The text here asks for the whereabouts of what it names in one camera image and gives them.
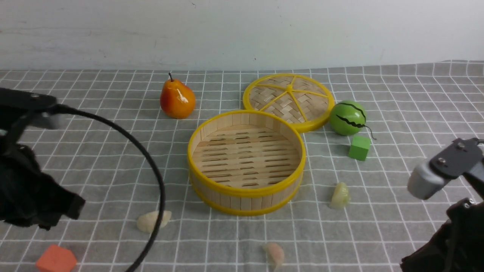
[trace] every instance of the black cable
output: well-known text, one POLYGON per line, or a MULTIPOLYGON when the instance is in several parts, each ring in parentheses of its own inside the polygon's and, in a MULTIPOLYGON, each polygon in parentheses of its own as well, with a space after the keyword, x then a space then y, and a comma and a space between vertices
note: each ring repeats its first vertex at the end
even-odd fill
POLYGON ((122 127, 120 127, 117 124, 107 120, 106 118, 103 118, 101 116, 97 116, 97 115, 89 113, 89 112, 85 112, 85 111, 82 111, 82 110, 71 108, 71 107, 65 106, 65 105, 57 105, 54 108, 54 113, 79 115, 79 116, 83 116, 83 117, 86 117, 86 118, 90 118, 90 119, 99 121, 101 123, 104 123, 104 124, 114 128, 115 130, 117 130, 118 132, 123 134, 126 138, 128 138, 128 140, 130 140, 132 142, 132 144, 134 144, 141 151, 141 153, 146 157, 146 160, 148 161, 151 168, 153 169, 154 174, 156 176, 156 179, 158 180, 158 184, 160 185, 160 209, 159 209, 159 213, 158 213, 158 218, 156 219, 156 223, 155 223, 155 226, 154 226, 153 233, 151 234, 150 238, 148 239, 148 242, 147 242, 145 248, 143 249, 143 251, 141 252, 139 257, 128 268, 128 270, 126 270, 126 272, 135 272, 136 268, 138 268, 140 266, 141 262, 144 260, 144 258, 146 257, 149 250, 151 249, 151 247, 154 244, 154 241, 156 239, 156 236, 158 235, 158 231, 159 231, 160 226, 161 226, 161 221, 163 219, 163 212, 165 211, 165 186, 163 184, 163 178, 161 176, 160 171, 158 170, 158 167, 156 166, 156 163, 153 161, 153 159, 151 158, 148 151, 146 151, 146 149, 140 144, 140 142, 138 142, 138 140, 136 140, 136 138, 134 138, 131 134, 129 134, 129 132, 124 130, 122 127))

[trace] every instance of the watermelon stripe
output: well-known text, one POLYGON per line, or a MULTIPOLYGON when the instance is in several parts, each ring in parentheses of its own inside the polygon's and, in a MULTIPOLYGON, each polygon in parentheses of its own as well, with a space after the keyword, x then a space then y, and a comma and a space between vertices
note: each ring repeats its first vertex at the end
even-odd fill
POLYGON ((364 115, 364 113, 363 113, 363 110, 362 110, 362 109, 360 109, 360 108, 358 108, 358 107, 356 107, 355 105, 352 105, 352 104, 347 104, 347 103, 339 103, 339 104, 341 104, 341 105, 347 105, 347 106, 351 106, 351 107, 355 108, 355 110, 357 110, 357 111, 361 112, 361 114, 363 115, 364 121, 366 122, 366 116, 364 115))
POLYGON ((339 119, 341 119, 341 120, 345 121, 345 122, 346 122, 348 125, 351 125, 351 126, 354 126, 354 127, 357 127, 357 128, 363 128, 363 127, 365 127, 365 125, 364 125, 364 124, 363 124, 363 125, 362 125, 362 124, 357 124, 357 123, 355 123, 355 122, 350 122, 348 119, 343 118, 343 117, 341 117, 341 116, 339 116, 339 115, 336 115, 336 116, 337 116, 339 119))

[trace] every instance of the bamboo steamer lid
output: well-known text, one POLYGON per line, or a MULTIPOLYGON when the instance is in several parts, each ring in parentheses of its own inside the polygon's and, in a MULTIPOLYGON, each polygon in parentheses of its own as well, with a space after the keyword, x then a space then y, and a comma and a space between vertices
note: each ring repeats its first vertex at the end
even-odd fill
POLYGON ((304 133, 322 127, 334 106, 331 92, 318 81, 296 74, 259 78, 244 91, 245 109, 274 114, 304 133))

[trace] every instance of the bamboo steamer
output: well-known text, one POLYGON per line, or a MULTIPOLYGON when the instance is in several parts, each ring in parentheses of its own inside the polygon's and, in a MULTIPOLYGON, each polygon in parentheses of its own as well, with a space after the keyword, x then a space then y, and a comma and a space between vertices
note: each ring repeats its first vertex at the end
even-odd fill
POLYGON ((245 109, 271 113, 299 133, 322 127, 329 120, 334 98, 316 80, 297 74, 274 74, 252 82, 244 91, 245 109))
POLYGON ((306 150, 270 113, 236 110, 201 124, 188 143, 190 182, 209 206, 232 215, 273 212, 297 193, 306 150))

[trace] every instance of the green ball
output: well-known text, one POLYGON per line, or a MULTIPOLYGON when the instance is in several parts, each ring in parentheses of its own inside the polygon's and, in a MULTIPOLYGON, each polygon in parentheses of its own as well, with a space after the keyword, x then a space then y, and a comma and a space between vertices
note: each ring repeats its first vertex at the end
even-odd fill
POLYGON ((343 136, 357 134, 366 124, 366 112, 357 102, 343 100, 334 105, 330 114, 330 125, 343 136))

